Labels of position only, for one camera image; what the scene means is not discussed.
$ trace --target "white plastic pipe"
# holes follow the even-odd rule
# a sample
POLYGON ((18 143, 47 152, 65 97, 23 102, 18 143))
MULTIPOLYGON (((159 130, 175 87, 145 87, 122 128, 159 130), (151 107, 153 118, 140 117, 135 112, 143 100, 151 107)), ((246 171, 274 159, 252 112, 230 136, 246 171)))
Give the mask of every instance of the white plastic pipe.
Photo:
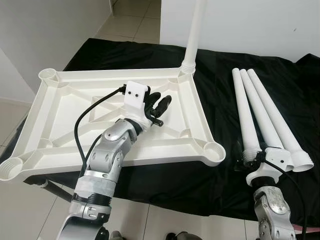
POLYGON ((235 90, 236 104, 238 107, 242 141, 243 141, 243 161, 244 164, 251 162, 261 151, 257 137, 254 121, 252 119, 245 88, 241 79, 240 70, 232 70, 233 84, 235 90))
POLYGON ((240 70, 240 75, 242 78, 242 82, 245 88, 246 95, 250 101, 252 110, 254 112, 255 118, 258 122, 259 128, 261 130, 263 139, 265 143, 269 147, 281 148, 283 149, 284 146, 282 145, 280 138, 273 126, 267 111, 263 103, 261 102, 259 95, 252 84, 248 73, 245 69, 240 70))
POLYGON ((196 70, 196 55, 206 5, 207 0, 197 0, 195 3, 188 44, 186 46, 184 60, 181 64, 181 71, 185 74, 193 74, 196 70))
POLYGON ((311 169, 314 166, 314 163, 309 155, 302 150, 301 146, 291 132, 275 103, 269 96, 267 90, 261 83, 257 74, 253 69, 249 69, 247 73, 284 145, 284 148, 291 153, 291 158, 294 164, 293 171, 302 172, 311 169))

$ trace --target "tiled floor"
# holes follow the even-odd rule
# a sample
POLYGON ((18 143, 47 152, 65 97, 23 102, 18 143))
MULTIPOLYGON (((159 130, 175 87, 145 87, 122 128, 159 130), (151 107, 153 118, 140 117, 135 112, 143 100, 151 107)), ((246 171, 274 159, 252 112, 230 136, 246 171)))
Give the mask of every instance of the tiled floor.
MULTIPOLYGON (((117 0, 114 16, 96 38, 159 43, 161 0, 117 0)), ((15 134, 29 106, 0 99, 0 154, 15 134)), ((70 193, 72 189, 64 187, 70 193)), ((127 240, 164 240, 169 232, 187 231, 203 240, 255 240, 257 223, 240 219, 202 217, 114 198, 105 227, 127 240)), ((54 240, 68 214, 69 203, 25 183, 0 183, 0 239, 54 240)))
POLYGON ((161 0, 117 0, 110 16, 95 38, 158 44, 161 0))

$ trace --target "white plastic tray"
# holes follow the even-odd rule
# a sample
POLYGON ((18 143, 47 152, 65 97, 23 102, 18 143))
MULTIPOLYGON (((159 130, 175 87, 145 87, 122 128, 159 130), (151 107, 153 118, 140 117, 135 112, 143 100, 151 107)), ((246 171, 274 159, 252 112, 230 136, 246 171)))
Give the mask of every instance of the white plastic tray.
MULTIPOLYGON (((124 159, 125 166, 202 161, 217 166, 225 158, 209 129, 191 74, 180 68, 100 71, 44 69, 30 113, 12 156, 0 165, 1 181, 24 181, 38 174, 78 171, 82 161, 74 138, 79 115, 92 103, 135 81, 151 92, 171 95, 161 116, 164 125, 139 135, 124 159)), ((117 94, 92 110, 79 126, 79 139, 88 151, 94 139, 123 118, 124 96, 117 94)))

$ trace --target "black cloth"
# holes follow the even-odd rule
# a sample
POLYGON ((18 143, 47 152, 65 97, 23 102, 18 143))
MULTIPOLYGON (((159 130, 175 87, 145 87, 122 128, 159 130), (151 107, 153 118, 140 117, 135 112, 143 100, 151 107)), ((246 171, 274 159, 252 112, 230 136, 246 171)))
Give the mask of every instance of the black cloth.
MULTIPOLYGON (((65 71, 176 68, 185 48, 135 42, 88 39, 65 71)), ((320 59, 307 54, 298 62, 279 57, 198 50, 194 82, 213 138, 226 151, 217 167, 202 162, 130 166, 121 170, 115 197, 196 215, 221 215, 256 220, 253 189, 247 173, 235 171, 242 137, 232 78, 233 68, 253 68, 284 119, 309 153, 314 167, 289 172, 307 202, 308 226, 320 226, 320 59)), ((261 133, 256 126, 258 137, 261 133)), ((79 172, 43 177, 74 188, 79 172)), ((291 222, 302 225, 303 208, 291 181, 281 176, 278 187, 291 208, 291 222)))

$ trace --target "white wall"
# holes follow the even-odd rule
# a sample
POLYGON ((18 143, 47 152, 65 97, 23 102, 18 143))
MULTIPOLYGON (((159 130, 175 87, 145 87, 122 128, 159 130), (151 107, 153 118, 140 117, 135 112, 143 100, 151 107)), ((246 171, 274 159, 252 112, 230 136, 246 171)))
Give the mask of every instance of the white wall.
POLYGON ((110 13, 109 0, 1 0, 0 48, 36 92, 38 73, 61 71, 110 13))
POLYGON ((32 103, 35 94, 0 48, 0 98, 32 103))
MULTIPOLYGON (((320 56, 319 0, 207 0, 199 48, 277 56, 320 56)), ((162 0, 160 43, 186 46, 196 0, 162 0)))

